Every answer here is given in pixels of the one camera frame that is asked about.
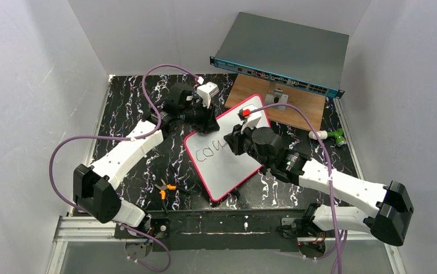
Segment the pink framed whiteboard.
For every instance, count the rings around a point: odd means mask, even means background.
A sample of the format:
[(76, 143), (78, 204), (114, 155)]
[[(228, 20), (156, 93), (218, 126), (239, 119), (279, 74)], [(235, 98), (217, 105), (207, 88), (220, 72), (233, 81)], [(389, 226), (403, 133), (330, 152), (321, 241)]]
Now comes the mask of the pink framed whiteboard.
[(210, 134), (196, 131), (184, 139), (186, 151), (210, 197), (214, 202), (222, 200), (234, 188), (256, 173), (261, 165), (247, 154), (236, 156), (223, 137), (241, 124), (239, 110), (254, 105), (263, 106), (263, 100), (254, 94), (217, 117), (220, 130)]

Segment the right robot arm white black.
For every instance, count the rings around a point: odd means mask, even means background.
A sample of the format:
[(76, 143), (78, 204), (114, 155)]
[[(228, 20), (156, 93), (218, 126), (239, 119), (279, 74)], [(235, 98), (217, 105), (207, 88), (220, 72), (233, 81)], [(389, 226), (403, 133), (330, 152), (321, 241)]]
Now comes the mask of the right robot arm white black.
[(328, 168), (305, 154), (286, 149), (269, 127), (243, 128), (224, 136), (234, 155), (247, 154), (284, 183), (314, 189), (348, 203), (346, 207), (311, 204), (297, 224), (309, 232), (334, 228), (369, 233), (393, 246), (404, 244), (414, 206), (404, 184), (368, 182)]

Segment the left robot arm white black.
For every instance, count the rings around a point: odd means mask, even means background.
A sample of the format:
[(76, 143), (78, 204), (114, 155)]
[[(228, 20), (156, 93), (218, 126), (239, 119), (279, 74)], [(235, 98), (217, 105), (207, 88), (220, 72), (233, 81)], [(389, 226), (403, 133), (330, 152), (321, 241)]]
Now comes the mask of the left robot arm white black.
[(212, 98), (217, 84), (208, 82), (193, 88), (174, 84), (155, 103), (156, 111), (143, 116), (127, 139), (90, 166), (80, 164), (73, 172), (73, 201), (100, 223), (114, 221), (137, 228), (150, 217), (145, 210), (121, 199), (116, 190), (125, 175), (174, 132), (178, 124), (191, 126), (202, 134), (220, 129)]

